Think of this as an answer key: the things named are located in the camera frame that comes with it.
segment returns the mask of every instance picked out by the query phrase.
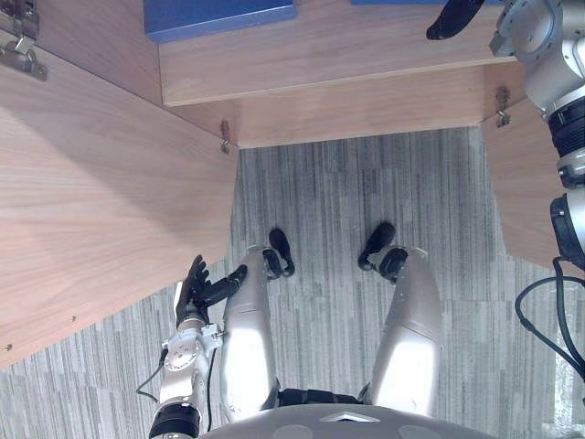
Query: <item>black cable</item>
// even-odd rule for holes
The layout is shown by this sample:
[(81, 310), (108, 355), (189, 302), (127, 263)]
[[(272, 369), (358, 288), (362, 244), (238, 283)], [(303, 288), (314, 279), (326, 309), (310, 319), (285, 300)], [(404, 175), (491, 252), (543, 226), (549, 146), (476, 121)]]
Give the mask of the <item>black cable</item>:
[(583, 360), (583, 357), (580, 355), (577, 348), (575, 348), (575, 344), (570, 336), (569, 327), (567, 325), (567, 314), (565, 313), (565, 286), (563, 284), (563, 271), (560, 268), (561, 261), (565, 261), (565, 259), (560, 256), (552, 261), (552, 265), (555, 267), (555, 274), (557, 275), (558, 326), (560, 327), (560, 334), (563, 336), (563, 340), (565, 341), (565, 345), (567, 346), (570, 355), (573, 356), (582, 369), (585, 369), (585, 360)]
[(213, 349), (213, 354), (211, 354), (211, 362), (209, 363), (209, 373), (207, 375), (207, 413), (209, 422), (207, 424), (207, 432), (211, 431), (211, 372), (213, 371), (213, 363), (216, 360), (216, 351), (218, 349)]
[[(558, 353), (565, 361), (568, 362), (568, 364), (570, 364), (570, 366), (574, 370), (577, 371), (577, 373), (581, 376), (581, 379), (585, 380), (585, 370), (583, 369), (583, 367), (581, 367), (579, 365), (579, 363), (571, 355), (569, 355), (567, 352), (565, 352), (563, 349), (561, 349), (557, 344), (555, 344), (552, 340), (550, 340), (544, 334), (542, 334), (540, 331), (538, 331), (538, 329), (535, 328), (535, 326), (532, 324), (532, 322), (530, 320), (528, 320), (524, 316), (524, 313), (522, 312), (522, 301), (525, 299), (525, 297), (529, 293), (531, 293), (533, 290), (535, 290), (539, 286), (542, 286), (544, 284), (549, 284), (552, 282), (556, 282), (557, 279), (558, 279), (557, 277), (548, 277), (546, 279), (541, 279), (540, 281), (534, 282), (533, 284), (529, 285), (516, 298), (516, 301), (514, 303), (514, 308), (516, 310), (516, 314), (518, 315), (518, 318), (520, 319), (520, 324), (522, 324), (522, 326), (525, 327), (529, 332), (532, 332), (540, 341), (545, 343), (549, 348), (553, 349), (556, 353)], [(579, 279), (578, 277), (562, 276), (560, 279), (561, 279), (561, 283), (563, 281), (574, 282), (576, 284), (581, 284), (581, 285), (585, 286), (585, 281), (583, 281), (582, 279)]]
[(146, 398), (153, 400), (155, 403), (158, 403), (158, 400), (150, 393), (148, 393), (146, 391), (141, 391), (141, 388), (144, 387), (146, 384), (148, 384), (150, 381), (152, 381), (153, 378), (158, 374), (158, 372), (161, 371), (161, 369), (165, 365), (166, 354), (168, 354), (168, 349), (164, 348), (161, 351), (161, 357), (158, 359), (158, 368), (156, 368), (156, 370), (153, 372), (153, 374), (150, 377), (148, 377), (148, 379), (145, 382), (143, 382), (140, 386), (138, 386), (136, 388), (136, 394), (138, 394), (140, 396), (145, 396)]

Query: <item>wooden panel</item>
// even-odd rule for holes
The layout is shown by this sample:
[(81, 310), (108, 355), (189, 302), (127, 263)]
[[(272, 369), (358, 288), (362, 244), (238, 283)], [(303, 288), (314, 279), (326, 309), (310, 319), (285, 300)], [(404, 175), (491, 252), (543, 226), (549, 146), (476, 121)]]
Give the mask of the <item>wooden panel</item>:
[[(489, 70), (513, 96), (522, 93), (516, 63)], [(476, 125), (495, 112), (484, 89), (487, 66), (294, 89), (222, 102), (174, 107), (174, 112), (219, 135), (222, 119), (240, 147), (285, 145), (362, 135)]]
[(488, 44), (500, 7), (459, 36), (428, 41), (439, 5), (351, 6), (302, 0), (289, 22), (160, 46), (163, 101), (178, 106), (406, 72), (506, 62)]
[(496, 116), (482, 124), (505, 246), (513, 256), (550, 267), (558, 247), (549, 206), (564, 192), (558, 156), (531, 101), (508, 112), (512, 123), (503, 128), (496, 128)]
[(40, 47), (161, 103), (158, 47), (144, 34), (143, 0), (37, 0), (37, 10)]
[(0, 68), (0, 367), (224, 256), (236, 174), (217, 137), (37, 52), (46, 83)]

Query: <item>silver robot leg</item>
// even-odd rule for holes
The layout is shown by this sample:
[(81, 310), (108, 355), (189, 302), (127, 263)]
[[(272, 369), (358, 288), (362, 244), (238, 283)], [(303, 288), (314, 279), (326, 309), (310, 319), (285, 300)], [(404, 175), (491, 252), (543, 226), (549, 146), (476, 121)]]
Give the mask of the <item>silver robot leg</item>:
[(441, 301), (426, 253), (386, 246), (367, 258), (396, 283), (365, 403), (431, 415), (439, 376)]
[(224, 312), (220, 387), (222, 408), (230, 422), (248, 418), (276, 404), (274, 349), (268, 304), (267, 270), (262, 248), (241, 262), (248, 274)]

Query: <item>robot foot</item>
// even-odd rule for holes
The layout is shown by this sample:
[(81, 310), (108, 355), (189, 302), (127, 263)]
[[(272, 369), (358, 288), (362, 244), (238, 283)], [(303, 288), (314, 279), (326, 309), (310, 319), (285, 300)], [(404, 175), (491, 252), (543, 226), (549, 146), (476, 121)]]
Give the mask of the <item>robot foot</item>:
[(268, 239), (271, 243), (271, 247), (276, 250), (286, 261), (286, 267), (282, 269), (282, 275), (284, 277), (290, 277), (294, 274), (294, 262), (291, 256), (291, 246), (289, 240), (281, 229), (274, 228), (271, 230)]
[(395, 234), (396, 230), (392, 224), (389, 222), (381, 222), (367, 239), (364, 251), (359, 255), (359, 258), (357, 258), (357, 265), (359, 268), (365, 272), (375, 268), (375, 265), (367, 258), (370, 254), (377, 253), (387, 245), (390, 245)]

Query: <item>floor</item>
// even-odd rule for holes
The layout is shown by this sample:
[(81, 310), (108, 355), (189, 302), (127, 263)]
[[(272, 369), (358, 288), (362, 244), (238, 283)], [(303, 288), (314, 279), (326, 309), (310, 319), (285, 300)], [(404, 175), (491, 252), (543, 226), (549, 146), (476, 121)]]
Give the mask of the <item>floor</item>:
[[(518, 292), (550, 271), (505, 255), (477, 128), (241, 152), (231, 247), (212, 275), (268, 243), (273, 226), (286, 230), (297, 274), (270, 286), (283, 386), (357, 394), (369, 380), (392, 288), (355, 259), (381, 220), (396, 225), (397, 243), (430, 253), (441, 291), (436, 416), (501, 438), (582, 437), (582, 382), (516, 320)], [(0, 437), (147, 437), (154, 404), (133, 389), (173, 331), (173, 292), (0, 371)], [(567, 305), (578, 346), (582, 293), (570, 288)], [(526, 313), (559, 338), (553, 303), (543, 287)], [(219, 321), (220, 306), (210, 314)]]

